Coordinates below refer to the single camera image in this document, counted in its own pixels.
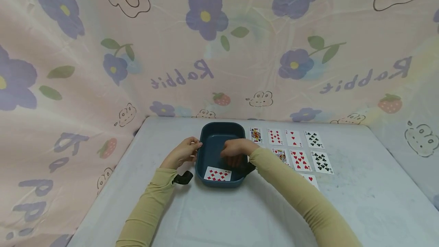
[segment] fabric backdrop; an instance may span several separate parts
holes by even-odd
[[[65,247],[149,115],[366,125],[439,208],[438,0],[0,2],[1,247]]]

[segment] playing card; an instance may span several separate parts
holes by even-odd
[[[250,140],[254,143],[263,144],[261,129],[250,128]]]
[[[304,151],[290,150],[290,155],[296,171],[312,172],[311,165],[309,165],[308,158]]]
[[[304,136],[306,137],[306,141],[308,142],[308,146],[310,148],[325,148],[318,132],[305,131]]]
[[[304,174],[300,174],[303,178],[305,178],[309,183],[311,183],[312,185],[314,185],[317,190],[320,191],[319,186],[317,184],[317,180],[316,177],[314,175],[304,175]]]
[[[284,150],[282,150],[282,149],[274,149],[274,148],[272,148],[271,150],[272,150],[272,152],[273,152],[275,155],[277,155],[277,157],[280,158],[280,160],[282,160],[283,163],[285,163],[285,164],[288,165],[288,166],[291,166],[291,164],[290,164],[290,160],[289,160],[289,158],[287,157],[287,155],[285,154],[285,151],[284,151]]]
[[[287,136],[288,146],[303,148],[303,144],[301,143],[301,139],[298,131],[285,130],[285,135]]]
[[[232,171],[223,170],[215,167],[207,167],[206,173],[204,174],[205,180],[213,181],[230,181],[232,177]]]
[[[284,140],[282,139],[282,135],[280,131],[277,129],[267,129],[268,131],[268,141],[272,145],[280,145],[283,146]]]
[[[314,162],[314,167],[316,172],[324,174],[334,174],[332,171],[332,166],[330,165],[328,155],[325,152],[315,152],[311,151],[312,161]]]

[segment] green leaf print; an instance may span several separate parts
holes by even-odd
[[[308,42],[309,42],[309,45],[316,50],[321,50],[325,46],[325,41],[324,41],[323,37],[318,36],[318,35],[309,36]]]
[[[221,45],[223,46],[224,50],[226,51],[230,50],[230,43],[225,35],[221,36]]]
[[[39,90],[40,90],[41,94],[43,94],[47,98],[50,98],[53,100],[61,100],[62,99],[61,94],[57,90],[50,88],[49,86],[43,85],[39,88]]]
[[[240,26],[240,27],[234,29],[234,30],[231,32],[231,34],[232,34],[232,36],[234,36],[234,37],[243,38],[243,37],[245,37],[246,35],[248,35],[249,32],[250,32],[250,31],[248,30],[248,28]]]
[[[127,56],[131,59],[131,61],[135,61],[135,53],[130,45],[125,46],[125,51],[127,53]]]
[[[118,48],[120,48],[119,43],[116,42],[116,40],[110,38],[102,40],[101,45],[111,50],[117,50]]]
[[[49,72],[47,75],[48,79],[66,79],[68,77],[71,77],[72,74],[75,72],[75,67],[73,66],[60,66],[57,67]]]
[[[323,60],[322,60],[322,64],[328,62],[329,60],[331,60],[335,54],[338,52],[338,48],[340,48],[340,45],[333,45],[331,46],[326,53],[323,55]]]

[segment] hand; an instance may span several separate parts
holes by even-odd
[[[160,168],[177,169],[185,162],[195,162],[197,160],[198,149],[203,144],[195,137],[189,137],[176,146],[165,158]]]
[[[243,155],[250,155],[258,148],[259,145],[245,138],[228,140],[224,143],[220,156],[225,158],[229,166],[238,167],[242,162]]]

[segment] diamond playing card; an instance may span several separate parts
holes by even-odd
[[[305,131],[304,136],[306,137],[306,142],[308,142],[310,148],[325,148],[318,132]]]
[[[332,166],[330,165],[328,155],[325,152],[315,152],[311,151],[312,161],[314,162],[314,167],[316,172],[324,174],[334,174],[332,171]]]
[[[263,144],[261,129],[250,128],[250,140],[254,143]]]
[[[298,131],[285,130],[285,135],[287,136],[288,146],[303,148],[303,144],[301,143],[301,139]]]
[[[304,151],[290,150],[291,161],[294,169],[301,172],[312,172],[308,158]]]
[[[317,180],[316,177],[314,175],[305,175],[305,174],[300,174],[304,179],[306,179],[309,183],[311,183],[312,185],[314,185],[317,190],[320,191],[319,186],[317,184]]]
[[[278,129],[267,129],[268,131],[268,142],[271,145],[280,145],[283,146],[284,140],[282,139],[282,135]]]
[[[287,157],[287,155],[285,154],[285,150],[282,149],[274,149],[272,148],[271,151],[277,155],[277,157],[279,157],[280,160],[282,160],[283,163],[285,163],[288,166],[291,166],[290,164],[290,160]]]
[[[211,181],[230,181],[232,177],[232,171],[223,170],[215,167],[207,167],[206,173],[204,174],[205,180]]]

